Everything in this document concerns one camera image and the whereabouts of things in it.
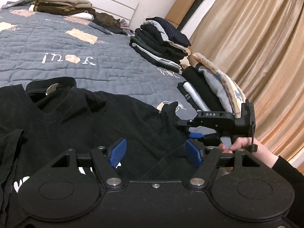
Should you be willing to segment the black sleeved right forearm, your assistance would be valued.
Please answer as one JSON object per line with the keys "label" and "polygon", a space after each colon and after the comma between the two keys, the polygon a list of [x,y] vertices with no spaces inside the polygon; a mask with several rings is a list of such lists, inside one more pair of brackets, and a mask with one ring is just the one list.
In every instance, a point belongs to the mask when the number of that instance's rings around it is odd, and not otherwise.
{"label": "black sleeved right forearm", "polygon": [[289,164],[284,158],[278,160],[272,169],[285,178],[293,187],[295,192],[294,202],[290,208],[287,218],[299,227],[303,227],[304,220],[304,177],[301,172]]}

